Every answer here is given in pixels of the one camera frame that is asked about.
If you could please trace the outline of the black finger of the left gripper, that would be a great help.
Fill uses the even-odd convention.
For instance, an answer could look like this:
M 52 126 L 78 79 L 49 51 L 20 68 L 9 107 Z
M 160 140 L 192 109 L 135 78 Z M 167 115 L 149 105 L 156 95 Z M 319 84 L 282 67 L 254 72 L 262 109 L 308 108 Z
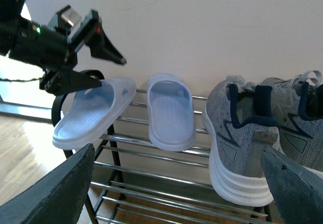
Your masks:
M 53 95 L 66 95 L 102 86 L 100 80 L 71 68 L 43 68 L 43 72 L 43 78 L 39 81 L 39 89 Z
M 90 48 L 92 57 L 107 60 L 119 65 L 127 63 L 126 58 L 114 47 L 101 27 L 94 27 L 90 32 L 85 45 Z

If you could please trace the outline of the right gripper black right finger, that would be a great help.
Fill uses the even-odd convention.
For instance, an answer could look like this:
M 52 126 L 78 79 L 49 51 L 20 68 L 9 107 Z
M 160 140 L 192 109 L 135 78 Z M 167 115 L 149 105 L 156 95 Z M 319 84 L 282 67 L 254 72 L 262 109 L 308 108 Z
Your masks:
M 261 165 L 285 223 L 322 223 L 322 178 L 270 146 Z

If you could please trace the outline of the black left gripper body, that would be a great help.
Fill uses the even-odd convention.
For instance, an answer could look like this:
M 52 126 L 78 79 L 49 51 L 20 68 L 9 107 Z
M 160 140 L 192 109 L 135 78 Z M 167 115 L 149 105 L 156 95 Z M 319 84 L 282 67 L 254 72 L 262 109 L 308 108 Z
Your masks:
M 47 25 L 19 17 L 7 22 L 7 55 L 10 59 L 40 68 L 73 69 L 78 62 L 77 52 L 94 27 L 101 27 L 97 11 L 90 11 L 68 36 L 49 29 Z

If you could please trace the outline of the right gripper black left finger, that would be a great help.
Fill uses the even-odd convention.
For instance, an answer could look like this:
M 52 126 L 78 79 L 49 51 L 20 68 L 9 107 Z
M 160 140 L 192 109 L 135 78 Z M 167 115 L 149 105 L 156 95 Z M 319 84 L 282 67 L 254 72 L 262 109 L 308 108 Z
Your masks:
M 77 223 L 89 190 L 94 147 L 87 144 L 1 206 L 1 223 Z

